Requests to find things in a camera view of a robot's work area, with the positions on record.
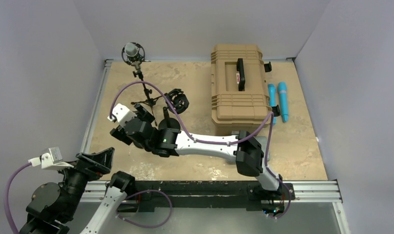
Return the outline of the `round base shock mount stand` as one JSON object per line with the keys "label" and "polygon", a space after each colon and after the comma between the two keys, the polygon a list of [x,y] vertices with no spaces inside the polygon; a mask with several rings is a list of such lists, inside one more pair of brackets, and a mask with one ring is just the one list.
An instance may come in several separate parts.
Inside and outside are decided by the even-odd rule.
{"label": "round base shock mount stand", "polygon": [[[165,96],[169,99],[177,114],[183,113],[189,106],[189,101],[181,89],[173,89],[169,93],[166,93]],[[167,107],[163,107],[164,118],[160,121],[158,129],[181,129],[179,121],[170,117],[169,112],[173,113],[169,108],[169,105],[167,105]]]}

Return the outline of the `tan tool case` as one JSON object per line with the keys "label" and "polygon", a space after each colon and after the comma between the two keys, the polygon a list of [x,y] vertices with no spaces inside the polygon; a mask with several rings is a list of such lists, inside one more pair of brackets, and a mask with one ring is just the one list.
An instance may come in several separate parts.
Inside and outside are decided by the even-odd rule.
{"label": "tan tool case", "polygon": [[211,51],[211,118],[215,134],[254,132],[272,112],[266,83],[271,64],[255,44],[216,44]]}

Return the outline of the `blue microphone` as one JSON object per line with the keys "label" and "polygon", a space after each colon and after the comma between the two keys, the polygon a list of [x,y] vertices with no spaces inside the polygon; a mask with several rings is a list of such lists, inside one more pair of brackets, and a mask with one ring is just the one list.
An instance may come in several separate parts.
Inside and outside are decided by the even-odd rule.
{"label": "blue microphone", "polygon": [[278,93],[280,98],[282,121],[286,123],[289,119],[289,112],[288,112],[288,100],[287,100],[287,86],[285,82],[280,82],[278,84]]}
{"label": "blue microphone", "polygon": [[274,84],[269,83],[267,85],[268,87],[268,92],[269,92],[269,97],[270,97],[270,106],[272,107],[272,111],[274,114],[273,117],[273,125],[276,124],[277,122],[277,117],[280,116],[280,108],[279,106],[276,104],[276,88],[274,86]]}

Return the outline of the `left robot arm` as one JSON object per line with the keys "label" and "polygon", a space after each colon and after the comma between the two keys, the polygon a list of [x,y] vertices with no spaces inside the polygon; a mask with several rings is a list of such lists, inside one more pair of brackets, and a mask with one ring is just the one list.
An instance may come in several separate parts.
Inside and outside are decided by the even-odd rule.
{"label": "left robot arm", "polygon": [[[70,229],[65,224],[72,221],[88,182],[110,173],[113,154],[114,148],[110,147],[94,154],[79,153],[76,160],[66,162],[60,149],[51,147],[40,157],[31,159],[29,162],[33,166],[58,171],[63,175],[63,181],[42,184],[33,192],[31,202],[26,207],[27,221],[19,232],[66,234]],[[121,202],[132,198],[136,192],[133,176],[122,171],[113,174],[101,204],[82,233],[105,233]]]}

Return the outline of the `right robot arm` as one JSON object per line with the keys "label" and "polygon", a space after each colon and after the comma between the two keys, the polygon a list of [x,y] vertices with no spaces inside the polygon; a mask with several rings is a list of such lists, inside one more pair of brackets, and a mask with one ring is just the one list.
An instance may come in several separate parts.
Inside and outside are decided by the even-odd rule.
{"label": "right robot arm", "polygon": [[247,131],[230,136],[208,136],[191,134],[181,129],[181,121],[166,116],[161,126],[152,125],[154,116],[137,104],[132,111],[117,104],[108,120],[118,123],[110,134],[127,145],[134,143],[138,148],[160,157],[201,155],[222,158],[235,163],[237,172],[253,177],[260,184],[260,193],[269,198],[292,200],[295,194],[284,184],[279,174],[267,165],[267,149]]}

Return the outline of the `silver microphone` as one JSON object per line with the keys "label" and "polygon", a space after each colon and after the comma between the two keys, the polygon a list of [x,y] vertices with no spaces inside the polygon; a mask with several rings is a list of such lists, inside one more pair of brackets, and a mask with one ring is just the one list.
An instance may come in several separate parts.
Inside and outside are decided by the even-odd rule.
{"label": "silver microphone", "polygon": [[139,48],[136,42],[128,42],[123,49],[123,54],[126,56],[126,63],[131,65],[132,62],[138,60]]}

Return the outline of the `grey plastic box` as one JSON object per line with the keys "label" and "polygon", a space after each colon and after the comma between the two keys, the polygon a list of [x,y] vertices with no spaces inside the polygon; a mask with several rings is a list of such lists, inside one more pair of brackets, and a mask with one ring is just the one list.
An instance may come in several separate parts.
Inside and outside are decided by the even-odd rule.
{"label": "grey plastic box", "polygon": [[264,155],[267,157],[267,162],[268,162],[270,160],[270,151],[266,153],[268,138],[265,136],[255,136],[254,138],[261,144],[262,151],[264,152]]}

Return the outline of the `tripod stand with shock mount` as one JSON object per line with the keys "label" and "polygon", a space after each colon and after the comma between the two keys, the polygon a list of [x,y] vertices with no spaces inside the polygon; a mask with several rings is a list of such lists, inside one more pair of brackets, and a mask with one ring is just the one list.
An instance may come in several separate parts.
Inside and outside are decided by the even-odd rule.
{"label": "tripod stand with shock mount", "polygon": [[[141,81],[144,81],[144,76],[143,76],[143,73],[142,73],[142,70],[141,70],[141,64],[142,64],[143,62],[147,61],[147,60],[145,59],[146,53],[145,53],[145,49],[144,49],[144,47],[143,47],[142,45],[140,45],[139,43],[137,43],[137,46],[138,46],[138,48],[139,48],[138,60],[135,61],[135,62],[132,62],[131,65],[129,65],[129,66],[132,66],[132,67],[135,68],[135,70],[133,71],[134,77],[135,77],[135,78],[138,77]],[[122,48],[122,51],[121,51],[121,58],[122,58],[122,60],[126,63],[126,61],[125,61],[126,56],[123,54],[123,49],[124,49],[124,47]],[[152,98],[152,97],[150,97],[150,94],[152,94],[152,90],[149,89],[149,88],[147,88],[146,85],[145,85],[144,83],[142,84],[142,86],[143,86],[143,91],[144,91],[144,94],[145,94],[145,96],[146,96],[146,99],[145,99],[144,101],[131,102],[131,104],[132,104],[132,105],[135,105],[135,104],[145,104],[145,105],[147,105],[147,106],[149,106],[149,107],[151,108],[151,113],[154,115],[154,113],[153,113],[153,106],[156,105],[157,101],[158,101],[160,98],[162,98],[163,95],[160,95],[160,96],[158,96],[158,97],[153,97],[153,98]]]}

